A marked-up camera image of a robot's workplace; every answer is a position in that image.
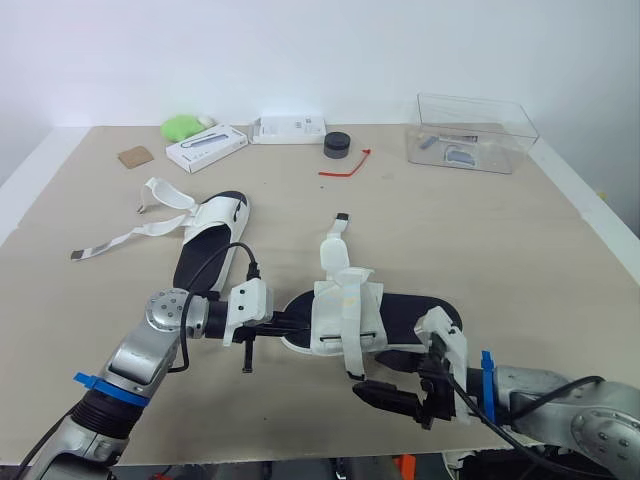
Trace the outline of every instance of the red cable tie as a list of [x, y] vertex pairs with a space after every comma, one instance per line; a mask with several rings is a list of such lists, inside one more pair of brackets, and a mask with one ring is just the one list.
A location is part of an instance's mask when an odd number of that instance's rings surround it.
[[349, 173], [318, 172], [318, 175], [324, 175], [325, 177], [350, 177], [351, 175], [353, 175], [358, 171], [358, 169], [362, 166], [362, 164], [367, 159], [367, 157], [371, 155], [371, 149], [365, 148], [364, 150], [362, 150], [362, 153], [364, 153], [364, 155], [362, 156], [362, 160], [360, 160], [360, 162], [355, 166], [355, 168], [351, 170]]

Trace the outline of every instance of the sandal insole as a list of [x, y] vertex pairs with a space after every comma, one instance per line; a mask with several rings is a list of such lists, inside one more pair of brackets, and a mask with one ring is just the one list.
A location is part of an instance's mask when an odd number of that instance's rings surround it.
[[[311, 326], [311, 304], [313, 302], [313, 290], [294, 298], [287, 308], [286, 313], [295, 313], [305, 326]], [[419, 344], [420, 340], [413, 332], [416, 322], [420, 317], [435, 307], [442, 307], [451, 317], [453, 324], [462, 330], [460, 315], [450, 303], [439, 298], [422, 297], [419, 295], [402, 295], [399, 293], [385, 293], [382, 295], [380, 316], [387, 333], [389, 345]], [[289, 334], [285, 337], [291, 344], [300, 348], [309, 348], [311, 342], [311, 330]]]
[[[247, 204], [246, 197], [240, 192], [219, 193], [203, 203], [215, 197], [236, 198], [245, 205]], [[207, 228], [183, 245], [178, 264], [176, 265], [176, 271], [173, 275], [173, 286], [193, 292], [209, 291], [218, 281], [224, 261], [227, 255], [230, 254], [229, 251], [209, 263], [195, 281], [193, 281], [193, 278], [198, 270], [200, 270], [200, 267], [202, 267], [216, 250], [229, 243], [231, 243], [231, 229], [227, 225], [216, 225]]]

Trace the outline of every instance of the blue zip tie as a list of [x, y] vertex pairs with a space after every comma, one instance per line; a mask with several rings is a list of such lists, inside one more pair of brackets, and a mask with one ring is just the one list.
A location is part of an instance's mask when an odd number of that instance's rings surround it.
[[491, 352], [482, 351], [482, 397], [484, 399], [484, 413], [492, 422], [496, 421], [496, 408], [493, 403], [493, 359]]
[[150, 398], [142, 397], [140, 395], [136, 395], [135, 393], [122, 390], [115, 385], [111, 385], [110, 383], [105, 382], [102, 378], [96, 377], [95, 375], [87, 375], [86, 373], [78, 372], [73, 377], [73, 379], [76, 382], [83, 384], [89, 390], [97, 390], [104, 393], [105, 395], [109, 395], [110, 397], [122, 400], [125, 403], [135, 405], [136, 407], [146, 407], [151, 401]]

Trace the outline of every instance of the white product box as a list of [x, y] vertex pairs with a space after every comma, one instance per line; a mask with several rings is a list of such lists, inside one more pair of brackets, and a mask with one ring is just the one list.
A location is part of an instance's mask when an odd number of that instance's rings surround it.
[[260, 117], [253, 124], [251, 143], [323, 143], [326, 134], [322, 117]]
[[171, 160], [187, 172], [194, 173], [248, 143], [247, 136], [232, 126], [216, 125], [182, 142], [169, 145], [166, 152]]

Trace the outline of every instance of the white wall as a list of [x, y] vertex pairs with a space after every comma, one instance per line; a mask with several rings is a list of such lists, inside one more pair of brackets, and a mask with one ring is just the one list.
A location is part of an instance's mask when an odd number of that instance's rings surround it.
[[419, 90], [514, 100], [640, 228], [638, 0], [4, 3], [16, 93], [55, 124], [404, 122]]
[[0, 95], [0, 185], [50, 130], [48, 120], [28, 103]]

